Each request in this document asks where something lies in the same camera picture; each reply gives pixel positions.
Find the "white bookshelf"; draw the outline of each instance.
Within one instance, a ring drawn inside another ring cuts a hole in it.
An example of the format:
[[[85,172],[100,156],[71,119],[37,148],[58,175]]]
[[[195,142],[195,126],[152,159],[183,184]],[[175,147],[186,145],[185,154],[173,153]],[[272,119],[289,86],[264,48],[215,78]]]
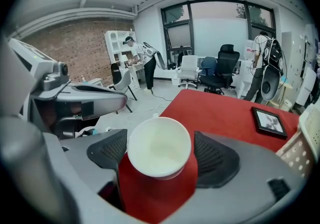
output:
[[[116,62],[114,58],[115,55],[118,55],[118,59],[121,61],[122,53],[131,51],[127,44],[123,45],[123,42],[128,36],[131,36],[136,41],[135,32],[132,31],[107,31],[105,33],[104,39],[112,64]]]

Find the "cup rim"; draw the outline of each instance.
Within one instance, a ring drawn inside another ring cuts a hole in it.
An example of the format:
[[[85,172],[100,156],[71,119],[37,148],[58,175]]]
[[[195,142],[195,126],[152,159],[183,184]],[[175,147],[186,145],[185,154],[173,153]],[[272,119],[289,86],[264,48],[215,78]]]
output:
[[[184,162],[183,162],[183,164],[181,164],[181,165],[179,165],[177,168],[175,168],[175,169],[173,169],[173,170],[171,170],[171,171],[168,171],[168,172],[166,172],[166,173],[160,173],[160,174],[156,174],[156,175],[152,175],[152,174],[147,174],[145,171],[141,171],[141,169],[140,168],[138,168],[133,162],[132,162],[132,158],[130,158],[130,147],[129,147],[129,144],[130,144],[130,138],[131,138],[131,136],[133,135],[133,133],[134,133],[134,131],[138,128],[138,127],[140,127],[141,125],[143,125],[144,123],[146,123],[146,122],[148,122],[148,121],[151,121],[151,120],[153,120],[153,119],[158,119],[158,118],[160,118],[160,119],[168,119],[168,120],[170,120],[170,121],[173,121],[173,122],[175,122],[176,124],[178,124],[180,127],[182,127],[183,128],[183,130],[186,132],[186,134],[188,135],[188,138],[189,138],[189,152],[188,152],[188,154],[187,154],[187,158],[184,160]],[[130,160],[130,163],[133,165],[133,167],[136,169],[136,170],[138,170],[139,172],[141,172],[142,174],[144,174],[144,175],[147,175],[147,176],[149,176],[149,177],[154,177],[154,178],[160,178],[160,177],[166,177],[166,176],[170,176],[170,175],[172,175],[172,174],[174,174],[174,173],[176,173],[177,171],[179,171],[182,167],[184,167],[185,166],[185,164],[186,164],[186,162],[188,161],[188,159],[189,159],[189,157],[190,157],[190,154],[191,154],[191,148],[192,148],[192,144],[191,144],[191,137],[190,137],[190,134],[189,134],[189,132],[188,132],[188,130],[181,124],[181,123],[179,123],[177,120],[174,120],[174,119],[172,119],[172,118],[169,118],[169,117],[156,117],[156,118],[151,118],[151,119],[148,119],[148,120],[146,120],[146,121],[144,121],[144,122],[142,122],[142,123],[140,123],[134,130],[133,130],[133,132],[131,133],[131,135],[130,135],[130,137],[129,137],[129,140],[128,140],[128,145],[127,145],[128,147],[128,151],[127,151],[127,154],[128,154],[128,158],[129,158],[129,160]]]

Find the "brick wall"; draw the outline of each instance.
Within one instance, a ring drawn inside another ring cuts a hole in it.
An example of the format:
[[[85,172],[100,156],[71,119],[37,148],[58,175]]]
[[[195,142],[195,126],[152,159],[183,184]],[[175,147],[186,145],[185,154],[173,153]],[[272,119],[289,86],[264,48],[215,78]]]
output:
[[[81,75],[87,81],[102,78],[107,86],[113,82],[104,34],[130,28],[134,31],[129,20],[83,19],[48,27],[23,41],[56,61],[66,62],[71,80],[81,81]]]

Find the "black pants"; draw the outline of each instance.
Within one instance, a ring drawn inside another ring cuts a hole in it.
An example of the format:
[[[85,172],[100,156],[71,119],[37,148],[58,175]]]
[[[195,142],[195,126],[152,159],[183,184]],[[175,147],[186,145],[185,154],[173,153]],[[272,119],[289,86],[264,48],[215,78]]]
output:
[[[252,98],[254,98],[255,93],[258,90],[258,93],[256,94],[256,99],[255,99],[255,103],[261,103],[263,100],[263,97],[261,95],[261,83],[262,83],[262,78],[263,78],[263,68],[257,68],[255,73],[254,73],[254,77],[252,79],[252,83],[251,83],[251,87],[248,91],[248,93],[246,94],[246,96],[244,97],[244,100],[247,101],[251,101]]]
[[[153,87],[154,83],[154,70],[156,69],[156,61],[155,58],[153,57],[149,62],[147,62],[144,65],[144,75],[145,75],[145,82],[147,83],[146,87],[150,90]]]

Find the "photo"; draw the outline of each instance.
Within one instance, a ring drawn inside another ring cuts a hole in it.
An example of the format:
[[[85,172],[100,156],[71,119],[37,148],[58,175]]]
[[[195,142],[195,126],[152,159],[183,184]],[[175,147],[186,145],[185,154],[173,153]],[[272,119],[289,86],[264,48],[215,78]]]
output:
[[[257,111],[257,114],[262,127],[283,132],[283,129],[277,117],[262,113],[260,111]]]

